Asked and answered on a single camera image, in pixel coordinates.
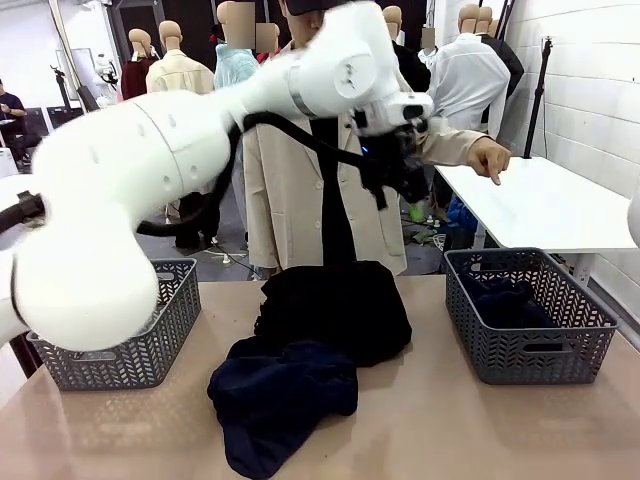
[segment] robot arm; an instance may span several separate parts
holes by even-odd
[[[230,161],[229,132],[250,114],[350,111],[368,139],[425,120],[431,99],[402,93],[395,69],[380,8],[356,2],[327,12],[304,51],[235,87],[145,95],[58,129],[33,160],[46,224],[0,252],[0,345],[29,329],[75,351],[135,335],[158,294],[133,235],[140,222],[218,177]]]

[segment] gray plastic basket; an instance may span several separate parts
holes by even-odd
[[[617,315],[537,249],[450,251],[447,309],[476,374],[489,384],[592,383],[618,326]],[[459,274],[526,280],[558,328],[495,329],[480,318]],[[548,351],[554,345],[558,351]]]
[[[131,390],[156,387],[165,379],[200,314],[193,259],[154,260],[160,286],[158,304],[140,333],[99,352],[64,350],[30,332],[60,390]]]

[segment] black hose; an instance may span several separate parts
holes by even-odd
[[[275,113],[260,112],[247,115],[243,124],[244,131],[248,132],[260,124],[271,125],[286,133],[294,140],[300,142],[305,147],[311,148],[320,154],[336,155],[339,157],[341,163],[359,166],[362,161],[362,157],[360,155],[334,148],[314,138],[311,134],[307,133],[296,124]],[[231,146],[229,161],[220,176],[218,176],[213,187],[213,191],[210,195],[205,197],[205,203],[200,210],[180,222],[169,225],[143,221],[138,227],[138,233],[152,237],[173,237],[185,230],[197,228],[201,225],[201,222],[205,221],[207,218],[211,218],[213,212],[220,208],[220,203],[229,189],[233,174],[233,166],[235,163],[236,150],[241,138],[242,132],[240,131],[240,128],[237,125],[234,125],[229,132],[229,144]]]
[[[18,194],[19,202],[0,212],[0,233],[21,224],[27,218],[36,217],[44,213],[44,204],[40,194],[31,195],[28,192]]]
[[[138,233],[152,237],[175,237],[185,230],[192,230],[199,227],[203,221],[211,218],[213,212],[220,208],[220,202],[222,202],[224,194],[227,193],[229,185],[231,184],[233,165],[240,138],[242,138],[242,132],[237,125],[234,125],[231,127],[231,131],[229,131],[229,144],[231,146],[229,161],[222,170],[222,173],[218,176],[213,191],[205,197],[205,203],[200,210],[185,219],[181,219],[180,222],[169,225],[145,220],[138,226]]]
[[[286,133],[294,140],[300,142],[305,147],[315,150],[321,155],[334,155],[340,163],[345,163],[360,169],[364,168],[362,156],[332,147],[331,145],[314,138],[311,134],[307,133],[305,130],[301,129],[286,118],[274,113],[261,112],[247,115],[244,119],[244,131],[249,131],[259,124],[271,125]],[[236,150],[238,149],[238,144],[242,138],[242,131],[237,125],[234,125],[228,135],[230,144],[229,160],[218,176],[213,187],[213,191],[205,197],[205,203],[202,208],[193,215],[190,215],[185,219],[181,219],[180,222],[169,225],[143,221],[137,229],[139,234],[149,235],[152,237],[173,237],[179,235],[185,230],[197,228],[203,221],[210,218],[213,215],[213,212],[220,208],[220,203],[231,184]],[[27,218],[44,213],[44,205],[40,195],[34,196],[25,192],[18,195],[18,197],[20,198],[20,201],[16,205],[0,212],[0,233],[22,223]]]

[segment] table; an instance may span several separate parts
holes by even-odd
[[[13,119],[0,120],[0,147],[2,148],[5,148],[7,146],[4,142],[4,137],[2,136],[2,127],[10,125],[13,122],[15,122],[15,120]]]
[[[251,334],[259,287],[201,284],[203,312],[158,388],[60,394],[41,368],[0,410],[0,478],[240,478],[206,387],[229,346]],[[356,414],[323,421],[275,478],[637,478],[640,357],[620,335],[594,385],[491,387],[460,349],[444,277],[403,277],[398,287],[412,345],[361,369]]]
[[[478,219],[474,248],[489,232],[503,248],[577,254],[582,285],[596,254],[638,248],[627,225],[629,199],[547,159],[512,158],[500,187],[470,168],[436,168]]]

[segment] white shirt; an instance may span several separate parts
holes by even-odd
[[[482,112],[489,111],[489,135],[500,132],[510,74],[491,47],[473,33],[462,33],[440,48],[431,65],[429,94],[434,114],[451,128],[480,130]]]
[[[431,70],[431,66],[436,61],[436,54],[438,51],[434,48],[433,50],[427,50],[423,48],[418,52],[418,59],[424,63],[429,70]]]
[[[147,74],[148,92],[189,90],[203,95],[213,91],[213,72],[180,50],[169,50]]]

